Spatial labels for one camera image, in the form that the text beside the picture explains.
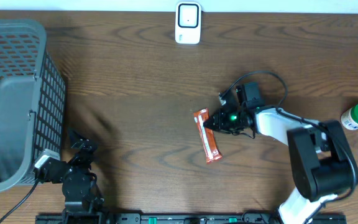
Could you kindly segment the red Top chocolate bar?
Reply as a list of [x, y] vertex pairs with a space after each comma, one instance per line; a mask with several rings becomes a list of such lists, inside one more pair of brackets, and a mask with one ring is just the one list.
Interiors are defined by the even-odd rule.
[[207, 108], [199, 110], [193, 113], [193, 116], [203, 144], [206, 163], [210, 164], [222, 159], [223, 156], [218, 150], [213, 131], [204, 127], [204, 124], [209, 119], [209, 110]]

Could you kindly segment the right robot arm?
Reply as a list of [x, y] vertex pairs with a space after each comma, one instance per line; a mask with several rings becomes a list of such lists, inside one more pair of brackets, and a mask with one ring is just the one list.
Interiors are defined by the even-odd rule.
[[295, 188], [271, 214], [243, 216], [242, 223], [333, 223], [318, 212], [330, 202], [342, 200], [358, 184], [358, 167], [337, 120], [320, 122], [266, 105], [256, 82], [236, 86], [219, 96], [222, 107], [201, 122], [207, 131], [243, 135], [251, 129], [288, 146]]

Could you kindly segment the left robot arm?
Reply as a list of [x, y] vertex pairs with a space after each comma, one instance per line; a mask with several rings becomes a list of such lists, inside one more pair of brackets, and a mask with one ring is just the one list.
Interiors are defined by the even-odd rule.
[[62, 184], [65, 208], [60, 216], [44, 215], [37, 222], [46, 223], [107, 223], [108, 212], [103, 208], [104, 198], [97, 186], [97, 175], [91, 172], [97, 144], [74, 129], [68, 130], [71, 148], [75, 155], [68, 161], [44, 149], [34, 164], [34, 173], [40, 183]]

